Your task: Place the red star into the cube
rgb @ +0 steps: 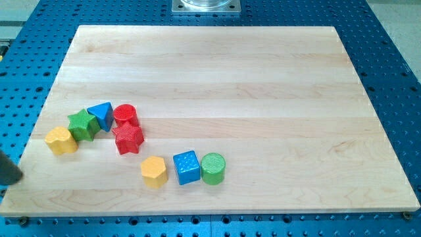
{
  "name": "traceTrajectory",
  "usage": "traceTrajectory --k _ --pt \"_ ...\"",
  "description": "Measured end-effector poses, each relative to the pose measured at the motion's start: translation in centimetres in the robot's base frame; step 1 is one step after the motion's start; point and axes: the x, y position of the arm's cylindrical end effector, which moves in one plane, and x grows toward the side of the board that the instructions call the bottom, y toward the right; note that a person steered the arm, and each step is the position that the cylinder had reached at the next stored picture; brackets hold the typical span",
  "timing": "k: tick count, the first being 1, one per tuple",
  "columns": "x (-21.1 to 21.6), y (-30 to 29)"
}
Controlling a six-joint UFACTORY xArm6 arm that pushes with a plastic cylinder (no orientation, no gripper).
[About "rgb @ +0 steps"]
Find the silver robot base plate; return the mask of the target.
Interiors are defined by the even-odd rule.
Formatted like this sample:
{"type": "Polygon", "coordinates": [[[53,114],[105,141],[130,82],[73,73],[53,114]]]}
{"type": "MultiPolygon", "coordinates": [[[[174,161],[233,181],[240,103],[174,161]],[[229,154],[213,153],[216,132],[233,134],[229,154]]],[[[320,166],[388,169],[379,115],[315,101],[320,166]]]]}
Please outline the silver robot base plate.
{"type": "Polygon", "coordinates": [[[172,0],[173,13],[239,13],[240,0],[172,0]]]}

